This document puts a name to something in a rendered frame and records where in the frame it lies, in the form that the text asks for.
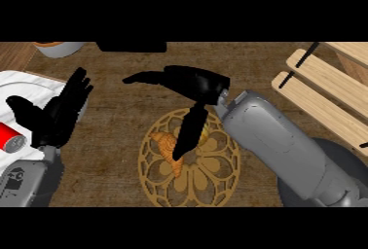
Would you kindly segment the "round golden openwork placemat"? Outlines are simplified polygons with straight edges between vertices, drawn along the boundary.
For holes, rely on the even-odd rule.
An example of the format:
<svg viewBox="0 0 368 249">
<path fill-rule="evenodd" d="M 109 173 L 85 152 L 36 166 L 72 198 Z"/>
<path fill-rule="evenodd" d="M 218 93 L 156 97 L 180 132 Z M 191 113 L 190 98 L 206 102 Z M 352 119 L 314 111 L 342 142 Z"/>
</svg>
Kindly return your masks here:
<svg viewBox="0 0 368 249">
<path fill-rule="evenodd" d="M 240 176 L 240 147 L 224 130 L 219 118 L 209 114 L 209 138 L 184 155 L 182 175 L 162 156 L 153 132 L 180 136 L 188 109 L 168 113 L 147 131 L 138 156 L 138 174 L 144 192 L 156 206 L 224 206 Z"/>
</svg>

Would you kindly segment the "wooden tiered shelf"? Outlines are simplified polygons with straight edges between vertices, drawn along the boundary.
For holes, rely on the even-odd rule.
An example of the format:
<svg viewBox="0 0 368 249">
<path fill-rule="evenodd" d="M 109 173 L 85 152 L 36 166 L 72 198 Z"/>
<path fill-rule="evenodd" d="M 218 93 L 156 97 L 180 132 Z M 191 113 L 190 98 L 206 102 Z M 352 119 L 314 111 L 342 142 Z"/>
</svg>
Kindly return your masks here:
<svg viewBox="0 0 368 249">
<path fill-rule="evenodd" d="M 323 96 L 296 76 L 302 76 L 336 100 L 368 119 L 368 86 L 360 83 L 333 65 L 314 55 L 321 42 L 298 49 L 287 59 L 289 72 L 273 80 L 273 88 L 310 114 L 323 126 L 368 157 L 368 124 Z"/>
</svg>

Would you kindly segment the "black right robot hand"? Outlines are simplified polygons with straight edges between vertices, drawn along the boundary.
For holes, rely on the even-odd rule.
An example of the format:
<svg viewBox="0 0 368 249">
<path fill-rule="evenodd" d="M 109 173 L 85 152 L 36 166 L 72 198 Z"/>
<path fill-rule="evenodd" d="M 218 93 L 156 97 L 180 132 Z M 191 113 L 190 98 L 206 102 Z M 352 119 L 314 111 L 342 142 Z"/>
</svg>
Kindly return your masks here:
<svg viewBox="0 0 368 249">
<path fill-rule="evenodd" d="M 188 99 L 196 101 L 184 116 L 174 159 L 178 160 L 190 152 L 200 140 L 208 121 L 208 105 L 216 105 L 224 90 L 231 87 L 231 78 L 200 68 L 169 65 L 163 71 L 146 71 L 123 79 L 126 84 L 147 83 L 162 85 Z"/>
</svg>

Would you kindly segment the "red can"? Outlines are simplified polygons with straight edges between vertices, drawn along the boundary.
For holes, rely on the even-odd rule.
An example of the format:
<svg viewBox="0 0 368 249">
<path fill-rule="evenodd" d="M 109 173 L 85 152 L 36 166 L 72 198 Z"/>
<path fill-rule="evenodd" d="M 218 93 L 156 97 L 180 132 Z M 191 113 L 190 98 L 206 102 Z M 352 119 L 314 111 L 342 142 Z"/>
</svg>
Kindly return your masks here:
<svg viewBox="0 0 368 249">
<path fill-rule="evenodd" d="M 5 123 L 0 123 L 0 149 L 14 154 L 27 144 L 27 137 Z"/>
</svg>

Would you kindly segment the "golden brown croissant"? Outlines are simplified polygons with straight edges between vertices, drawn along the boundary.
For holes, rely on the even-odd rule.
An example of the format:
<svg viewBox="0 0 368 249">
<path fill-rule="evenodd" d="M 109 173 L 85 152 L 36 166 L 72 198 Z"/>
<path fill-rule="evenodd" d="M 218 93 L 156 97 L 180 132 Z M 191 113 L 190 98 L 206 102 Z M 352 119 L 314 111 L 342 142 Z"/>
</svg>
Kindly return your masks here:
<svg viewBox="0 0 368 249">
<path fill-rule="evenodd" d="M 181 177 L 185 159 L 180 158 L 178 160 L 175 160 L 174 158 L 174 152 L 178 144 L 177 136 L 169 132 L 160 131 L 160 132 L 151 132 L 150 138 L 157 142 L 160 154 L 166 162 L 172 166 L 175 176 Z"/>
</svg>

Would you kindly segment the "black appliance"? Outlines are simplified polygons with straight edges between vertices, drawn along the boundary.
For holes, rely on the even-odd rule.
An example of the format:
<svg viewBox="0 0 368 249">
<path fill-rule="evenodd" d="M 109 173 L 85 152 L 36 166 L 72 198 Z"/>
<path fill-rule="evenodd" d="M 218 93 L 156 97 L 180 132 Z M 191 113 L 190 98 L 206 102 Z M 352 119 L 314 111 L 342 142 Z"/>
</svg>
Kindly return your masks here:
<svg viewBox="0 0 368 249">
<path fill-rule="evenodd" d="M 168 51 L 168 43 L 128 43 L 128 42 L 98 42 L 98 48 L 103 52 L 126 52 L 126 53 L 165 53 Z"/>
</svg>

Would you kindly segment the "grey cup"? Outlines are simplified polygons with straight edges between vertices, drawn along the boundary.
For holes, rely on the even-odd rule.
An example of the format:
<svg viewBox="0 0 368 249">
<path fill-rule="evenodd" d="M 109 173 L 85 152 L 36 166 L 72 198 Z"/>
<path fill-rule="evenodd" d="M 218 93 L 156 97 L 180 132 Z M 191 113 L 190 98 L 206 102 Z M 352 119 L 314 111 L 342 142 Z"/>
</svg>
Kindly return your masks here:
<svg viewBox="0 0 368 249">
<path fill-rule="evenodd" d="M 61 58 L 76 53 L 85 42 L 35 42 L 33 44 L 48 57 Z"/>
</svg>

